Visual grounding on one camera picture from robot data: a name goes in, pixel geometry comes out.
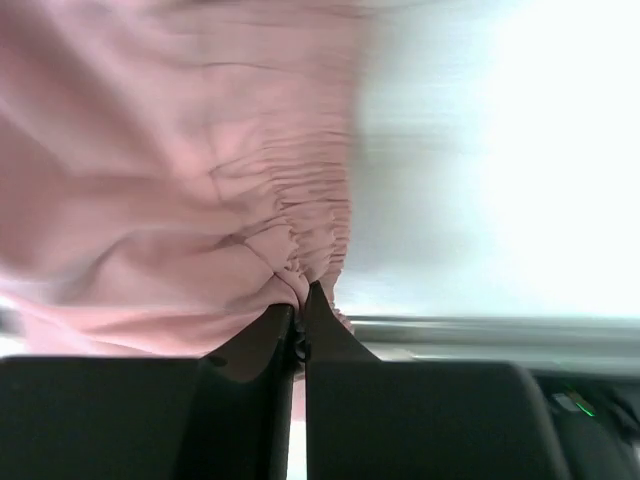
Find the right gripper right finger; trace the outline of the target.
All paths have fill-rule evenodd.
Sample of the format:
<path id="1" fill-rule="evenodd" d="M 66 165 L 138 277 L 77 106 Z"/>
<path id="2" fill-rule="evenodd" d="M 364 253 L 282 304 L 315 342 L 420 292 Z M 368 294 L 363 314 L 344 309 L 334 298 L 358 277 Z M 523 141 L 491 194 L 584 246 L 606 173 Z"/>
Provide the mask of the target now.
<path id="1" fill-rule="evenodd" d="M 504 362 L 386 362 L 335 317 L 303 309 L 311 479 L 566 479 L 542 392 Z"/>

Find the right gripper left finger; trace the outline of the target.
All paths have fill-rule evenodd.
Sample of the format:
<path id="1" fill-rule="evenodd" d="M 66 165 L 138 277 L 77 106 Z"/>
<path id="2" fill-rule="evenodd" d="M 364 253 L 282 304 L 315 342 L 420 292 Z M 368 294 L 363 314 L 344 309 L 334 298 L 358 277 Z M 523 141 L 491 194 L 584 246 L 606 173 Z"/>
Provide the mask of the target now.
<path id="1" fill-rule="evenodd" d="M 283 479 L 294 311 L 201 358 L 9 357 L 5 479 Z"/>

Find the pink trousers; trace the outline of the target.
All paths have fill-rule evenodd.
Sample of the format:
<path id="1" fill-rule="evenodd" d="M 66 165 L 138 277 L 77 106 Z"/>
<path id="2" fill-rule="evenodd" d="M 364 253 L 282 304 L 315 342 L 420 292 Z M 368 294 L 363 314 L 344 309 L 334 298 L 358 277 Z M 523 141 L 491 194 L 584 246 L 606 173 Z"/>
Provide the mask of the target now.
<path id="1" fill-rule="evenodd" d="M 5 1 L 1 295 L 40 355 L 201 357 L 332 297 L 356 1 Z"/>

